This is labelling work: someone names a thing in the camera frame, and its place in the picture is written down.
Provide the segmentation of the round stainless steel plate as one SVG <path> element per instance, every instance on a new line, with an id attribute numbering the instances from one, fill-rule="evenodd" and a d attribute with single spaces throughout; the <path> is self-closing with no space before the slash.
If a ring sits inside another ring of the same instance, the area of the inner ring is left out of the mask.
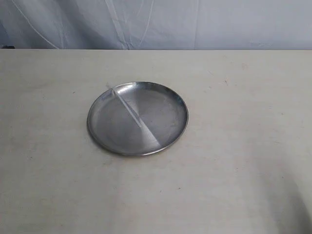
<path id="1" fill-rule="evenodd" d="M 122 156 L 147 156 L 174 144 L 185 131 L 189 113 L 182 97 L 174 90 L 154 82 L 138 81 L 131 91 L 122 93 L 135 108 L 148 130 L 142 131 L 112 90 L 101 94 L 91 105 L 87 130 L 99 147 Z"/>

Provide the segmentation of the dark object at left edge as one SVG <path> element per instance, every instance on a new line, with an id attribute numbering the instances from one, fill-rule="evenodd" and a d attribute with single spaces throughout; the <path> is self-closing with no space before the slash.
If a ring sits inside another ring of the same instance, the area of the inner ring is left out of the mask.
<path id="1" fill-rule="evenodd" d="M 0 45 L 0 49 L 15 49 L 15 46 L 12 46 L 12 45 Z"/>

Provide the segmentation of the translucent white glow stick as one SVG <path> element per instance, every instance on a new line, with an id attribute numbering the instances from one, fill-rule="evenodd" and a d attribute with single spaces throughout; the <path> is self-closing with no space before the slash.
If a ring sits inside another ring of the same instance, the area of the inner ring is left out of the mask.
<path id="1" fill-rule="evenodd" d="M 141 117 L 138 115 L 137 112 L 137 106 L 135 105 L 135 108 L 133 109 L 131 105 L 129 105 L 126 100 L 122 97 L 122 93 L 124 93 L 125 91 L 131 91 L 133 90 L 133 88 L 135 88 L 134 84 L 125 84 L 125 87 L 121 87 L 121 88 L 117 88 L 117 86 L 111 86 L 110 83 L 106 83 L 106 87 L 109 90 L 112 90 L 112 93 L 114 94 L 114 96 L 118 97 L 119 100 L 122 102 L 123 106 L 126 108 L 126 110 L 128 111 L 128 113 L 131 115 L 131 117 L 134 119 L 134 121 L 136 122 L 136 124 L 139 126 L 140 129 L 142 129 L 142 131 L 146 131 L 148 130 L 147 125 L 145 124 L 145 122 L 141 119 Z"/>

